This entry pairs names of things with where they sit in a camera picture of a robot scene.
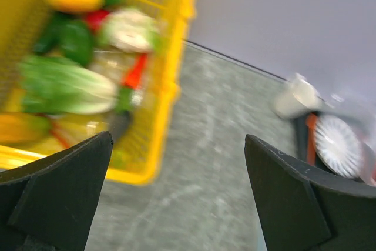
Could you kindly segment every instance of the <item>red tomato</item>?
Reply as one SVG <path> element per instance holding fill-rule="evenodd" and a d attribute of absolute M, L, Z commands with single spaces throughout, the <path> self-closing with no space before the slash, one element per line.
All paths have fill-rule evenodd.
<path fill-rule="evenodd" d="M 90 30 L 94 34 L 100 28 L 103 20 L 108 16 L 108 14 L 110 14 L 110 12 L 104 9 L 86 14 L 85 21 L 88 23 Z"/>

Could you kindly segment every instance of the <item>lettuce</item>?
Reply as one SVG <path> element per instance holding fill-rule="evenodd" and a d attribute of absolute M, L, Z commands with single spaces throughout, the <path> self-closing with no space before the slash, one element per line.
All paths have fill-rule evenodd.
<path fill-rule="evenodd" d="M 29 56 L 21 62 L 24 112 L 94 114 L 115 107 L 118 87 L 69 61 Z"/>

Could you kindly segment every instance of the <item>gray countertop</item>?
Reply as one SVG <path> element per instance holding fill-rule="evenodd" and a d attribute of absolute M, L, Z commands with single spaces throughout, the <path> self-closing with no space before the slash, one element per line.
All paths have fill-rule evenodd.
<path fill-rule="evenodd" d="M 281 83 L 187 47 L 180 84 L 159 177 L 105 182 L 87 251 L 264 249 L 244 137 L 296 155 L 291 125 L 269 110 Z"/>

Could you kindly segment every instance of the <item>marble countertop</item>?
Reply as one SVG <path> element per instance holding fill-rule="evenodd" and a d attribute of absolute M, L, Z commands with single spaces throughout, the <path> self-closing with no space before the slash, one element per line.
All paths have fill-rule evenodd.
<path fill-rule="evenodd" d="M 281 83 L 187 47 L 180 84 L 159 177 L 105 182 L 87 251 L 264 250 L 244 138 L 296 155 L 291 125 L 269 110 Z"/>

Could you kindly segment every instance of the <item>yellow basket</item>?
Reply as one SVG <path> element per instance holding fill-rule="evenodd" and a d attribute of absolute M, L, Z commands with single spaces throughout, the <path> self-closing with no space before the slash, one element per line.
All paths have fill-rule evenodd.
<path fill-rule="evenodd" d="M 159 171 L 174 100 L 183 39 L 194 17 L 194 0 L 127 0 L 154 16 L 165 27 L 164 52 L 148 63 L 145 97 L 137 108 L 131 128 L 114 148 L 107 178 L 133 185 L 150 183 Z M 5 111 L 19 111 L 17 63 L 31 52 L 38 32 L 51 12 L 43 0 L 0 0 L 0 105 Z M 0 146 L 0 168 L 12 169 L 54 153 L 51 140 L 30 147 Z"/>

